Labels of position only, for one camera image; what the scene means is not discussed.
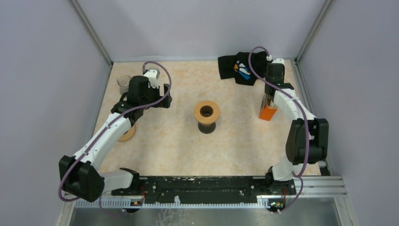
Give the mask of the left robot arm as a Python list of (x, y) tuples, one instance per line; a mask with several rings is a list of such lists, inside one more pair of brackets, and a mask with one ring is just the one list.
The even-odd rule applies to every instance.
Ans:
[(100, 130), (73, 156), (65, 155), (60, 159), (58, 194), (61, 200), (67, 201), (62, 192), (74, 195), (75, 200), (93, 202), (103, 193), (117, 189), (124, 189), (130, 195), (140, 191), (137, 172), (127, 168), (106, 173), (99, 173), (98, 170), (114, 145), (132, 129), (144, 110), (170, 107), (171, 85), (171, 82), (164, 84), (165, 94), (161, 96), (156, 77), (139, 75), (131, 78), (128, 91), (121, 95)]

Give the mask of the orange coffee filter pack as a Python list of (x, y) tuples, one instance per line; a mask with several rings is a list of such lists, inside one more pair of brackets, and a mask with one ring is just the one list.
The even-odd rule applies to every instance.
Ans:
[(278, 107), (274, 104), (272, 96), (264, 94), (259, 112), (259, 119), (270, 121), (276, 113)]

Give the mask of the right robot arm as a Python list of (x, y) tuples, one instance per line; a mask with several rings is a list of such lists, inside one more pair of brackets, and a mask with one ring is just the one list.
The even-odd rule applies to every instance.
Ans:
[(301, 176), (308, 164), (323, 161), (327, 156), (328, 121), (317, 118), (307, 110), (294, 87), (284, 78), (283, 63), (274, 61), (267, 65), (267, 84), (259, 117), (270, 121), (277, 110), (281, 110), (291, 123), (286, 155), (266, 173), (265, 189), (271, 194), (290, 188), (294, 176)]

